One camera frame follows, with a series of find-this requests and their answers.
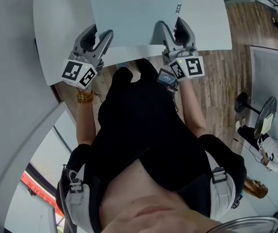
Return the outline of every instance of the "bracelet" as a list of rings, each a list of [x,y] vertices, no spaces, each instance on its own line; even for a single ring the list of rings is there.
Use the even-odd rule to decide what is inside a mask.
[[[91,93],[85,93],[84,91],[77,91],[77,102],[78,103],[90,103],[94,100],[94,91],[92,90]]]

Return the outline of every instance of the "white tabletop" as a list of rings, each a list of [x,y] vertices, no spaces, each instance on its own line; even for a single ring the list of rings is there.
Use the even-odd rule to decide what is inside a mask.
[[[185,0],[179,16],[193,30],[198,50],[232,49],[223,0]],[[90,0],[34,0],[35,36],[47,85],[61,81],[63,61],[76,37],[94,23]],[[109,48],[103,61],[110,66],[161,55],[164,49],[161,45]]]

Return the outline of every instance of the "floor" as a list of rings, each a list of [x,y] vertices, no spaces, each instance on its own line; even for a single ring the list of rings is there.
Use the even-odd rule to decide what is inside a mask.
[[[234,131],[234,124],[242,117],[249,118],[249,110],[245,109],[239,115],[234,111],[235,98],[246,92],[251,96],[252,78],[249,45],[278,49],[278,29],[272,24],[274,11],[258,2],[249,2],[227,6],[232,50],[201,51],[205,65],[205,77],[194,79],[193,86],[206,116],[208,131],[219,137],[236,153],[241,153],[242,146],[235,137],[243,142]],[[154,67],[159,70],[166,68],[161,56],[150,59]],[[140,77],[134,62],[128,62],[129,69],[134,73],[133,82]],[[94,91],[102,95],[102,99],[111,85],[112,75],[116,66],[103,68],[99,77],[94,79]],[[57,92],[68,105],[72,115],[76,118],[76,88],[65,83],[55,85]],[[176,92],[176,103],[179,116],[182,117],[182,108],[179,92]],[[94,101],[95,119],[101,105],[99,98]]]

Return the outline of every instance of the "black stand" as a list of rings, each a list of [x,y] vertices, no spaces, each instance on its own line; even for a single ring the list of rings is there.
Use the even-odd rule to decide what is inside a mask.
[[[242,112],[245,108],[251,109],[252,111],[256,112],[257,114],[260,114],[260,111],[256,110],[255,108],[251,107],[248,103],[248,95],[245,92],[242,92],[238,97],[236,98],[234,108],[237,113]]]

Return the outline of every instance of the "buckle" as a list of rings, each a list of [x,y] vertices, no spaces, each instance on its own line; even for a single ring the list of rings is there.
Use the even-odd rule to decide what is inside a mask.
[[[70,183],[69,185],[69,191],[70,193],[81,193],[84,191],[83,189],[83,181],[80,179],[75,179],[73,183]]]
[[[217,184],[223,181],[227,181],[226,171],[223,167],[216,167],[212,171],[212,183]]]

